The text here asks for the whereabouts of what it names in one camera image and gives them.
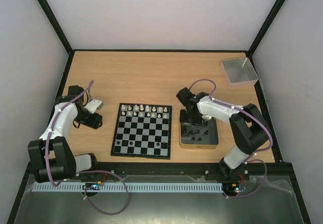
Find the folding chess board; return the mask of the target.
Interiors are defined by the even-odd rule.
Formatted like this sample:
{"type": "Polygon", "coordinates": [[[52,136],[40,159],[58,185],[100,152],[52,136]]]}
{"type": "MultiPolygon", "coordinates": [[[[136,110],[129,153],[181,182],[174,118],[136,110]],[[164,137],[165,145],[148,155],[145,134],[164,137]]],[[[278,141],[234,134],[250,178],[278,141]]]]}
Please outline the folding chess board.
{"type": "Polygon", "coordinates": [[[172,106],[120,103],[111,156],[169,160],[171,138],[172,106]],[[167,147],[162,147],[162,143],[167,143],[167,147]]]}

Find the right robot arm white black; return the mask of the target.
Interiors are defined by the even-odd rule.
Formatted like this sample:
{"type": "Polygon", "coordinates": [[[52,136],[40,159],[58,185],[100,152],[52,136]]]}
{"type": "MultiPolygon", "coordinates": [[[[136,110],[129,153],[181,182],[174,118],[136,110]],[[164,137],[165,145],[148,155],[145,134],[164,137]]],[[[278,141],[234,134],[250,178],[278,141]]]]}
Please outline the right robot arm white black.
{"type": "Polygon", "coordinates": [[[176,97],[184,107],[180,122],[186,127],[202,126],[211,119],[230,125],[235,146],[220,160],[219,172],[224,179],[244,173],[242,164],[256,153],[271,148],[272,132],[256,105],[229,104],[205,92],[195,95],[187,87],[176,97]]]}

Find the gold tin with chess pieces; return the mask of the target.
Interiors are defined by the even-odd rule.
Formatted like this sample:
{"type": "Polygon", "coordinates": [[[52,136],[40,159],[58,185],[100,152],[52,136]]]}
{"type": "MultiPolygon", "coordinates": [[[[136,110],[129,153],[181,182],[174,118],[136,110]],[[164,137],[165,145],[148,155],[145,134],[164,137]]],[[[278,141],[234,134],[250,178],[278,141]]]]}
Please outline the gold tin with chess pieces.
{"type": "Polygon", "coordinates": [[[219,144],[218,126],[215,118],[202,116],[201,125],[188,121],[184,109],[180,110],[179,145],[183,149],[215,149],[219,144]]]}

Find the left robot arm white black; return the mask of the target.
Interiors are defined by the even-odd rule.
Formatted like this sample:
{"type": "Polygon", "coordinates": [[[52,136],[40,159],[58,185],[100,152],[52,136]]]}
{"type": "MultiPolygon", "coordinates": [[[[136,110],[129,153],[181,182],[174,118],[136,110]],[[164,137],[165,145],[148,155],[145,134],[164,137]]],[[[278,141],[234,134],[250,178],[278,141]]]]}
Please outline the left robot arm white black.
{"type": "Polygon", "coordinates": [[[103,102],[91,97],[90,88],[69,86],[66,96],[56,98],[52,118],[44,133],[28,144],[36,182],[50,182],[57,187],[61,181],[97,166],[93,153],[74,155],[67,141],[72,127],[84,125],[97,130],[102,126],[102,115],[97,110],[103,102]]]}

